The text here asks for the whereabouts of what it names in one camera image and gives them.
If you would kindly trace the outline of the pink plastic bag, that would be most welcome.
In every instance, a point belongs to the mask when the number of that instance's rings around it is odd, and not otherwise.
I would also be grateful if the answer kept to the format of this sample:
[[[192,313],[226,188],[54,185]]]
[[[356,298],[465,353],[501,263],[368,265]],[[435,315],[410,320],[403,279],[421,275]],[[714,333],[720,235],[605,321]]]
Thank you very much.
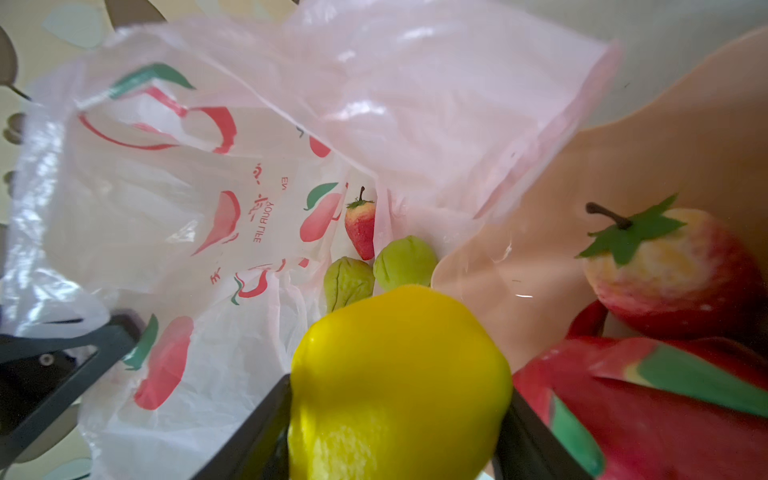
[[[507,215],[609,88],[618,49],[498,1],[306,1],[282,22],[131,26],[39,79],[3,331],[139,344],[83,395],[95,479],[186,479],[321,316],[344,203],[439,255]]]

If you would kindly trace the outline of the yellow lemon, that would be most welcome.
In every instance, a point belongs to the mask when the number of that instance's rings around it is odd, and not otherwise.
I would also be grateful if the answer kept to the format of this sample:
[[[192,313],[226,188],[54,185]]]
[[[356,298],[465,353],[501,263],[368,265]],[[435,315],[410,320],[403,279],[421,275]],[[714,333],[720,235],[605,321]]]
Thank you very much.
[[[421,286],[319,320],[290,381],[294,479],[474,479],[513,391],[506,358],[470,310]]]

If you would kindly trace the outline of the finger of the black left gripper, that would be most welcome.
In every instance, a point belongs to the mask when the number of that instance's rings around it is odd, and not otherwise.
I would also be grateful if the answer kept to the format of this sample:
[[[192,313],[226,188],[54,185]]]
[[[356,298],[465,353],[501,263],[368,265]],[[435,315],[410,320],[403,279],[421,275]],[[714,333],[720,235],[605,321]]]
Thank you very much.
[[[9,467],[138,344],[135,316],[75,338],[1,336],[1,466]]]

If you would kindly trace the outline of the red strawberry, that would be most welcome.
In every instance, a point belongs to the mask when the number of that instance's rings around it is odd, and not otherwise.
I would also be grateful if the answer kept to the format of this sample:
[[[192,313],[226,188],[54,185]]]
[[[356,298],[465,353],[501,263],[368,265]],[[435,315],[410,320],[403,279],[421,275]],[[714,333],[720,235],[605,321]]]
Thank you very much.
[[[360,188],[359,196],[346,206],[344,219],[345,230],[353,247],[363,261],[374,258],[374,227],[376,204],[363,198],[365,187]]]

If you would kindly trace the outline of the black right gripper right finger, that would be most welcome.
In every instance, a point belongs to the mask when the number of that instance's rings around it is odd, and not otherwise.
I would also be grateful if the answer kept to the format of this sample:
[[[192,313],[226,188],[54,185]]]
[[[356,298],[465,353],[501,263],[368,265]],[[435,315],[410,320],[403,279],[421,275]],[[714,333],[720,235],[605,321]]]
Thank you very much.
[[[517,390],[501,424],[493,471],[505,480],[590,479]]]

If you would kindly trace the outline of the green wrinkled fruit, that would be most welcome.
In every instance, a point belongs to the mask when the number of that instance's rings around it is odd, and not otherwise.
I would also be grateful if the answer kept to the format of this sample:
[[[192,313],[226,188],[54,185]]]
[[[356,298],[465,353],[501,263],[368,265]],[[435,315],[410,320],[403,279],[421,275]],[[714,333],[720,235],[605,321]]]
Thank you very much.
[[[327,312],[373,296],[375,278],[368,263],[347,256],[333,262],[324,276]]]

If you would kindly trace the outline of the green pear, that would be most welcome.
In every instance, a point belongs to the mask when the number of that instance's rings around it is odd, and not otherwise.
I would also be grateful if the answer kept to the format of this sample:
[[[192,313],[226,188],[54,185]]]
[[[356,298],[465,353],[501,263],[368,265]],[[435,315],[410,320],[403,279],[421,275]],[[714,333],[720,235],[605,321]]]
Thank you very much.
[[[375,280],[383,292],[404,285],[431,286],[438,264],[433,248],[416,236],[392,241],[376,257],[373,264]]]

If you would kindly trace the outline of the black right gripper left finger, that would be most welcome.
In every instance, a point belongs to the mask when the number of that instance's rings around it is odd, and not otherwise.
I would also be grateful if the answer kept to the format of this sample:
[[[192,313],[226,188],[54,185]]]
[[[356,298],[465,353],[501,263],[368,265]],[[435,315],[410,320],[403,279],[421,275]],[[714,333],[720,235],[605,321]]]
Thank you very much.
[[[286,480],[292,389],[284,375],[193,480]]]

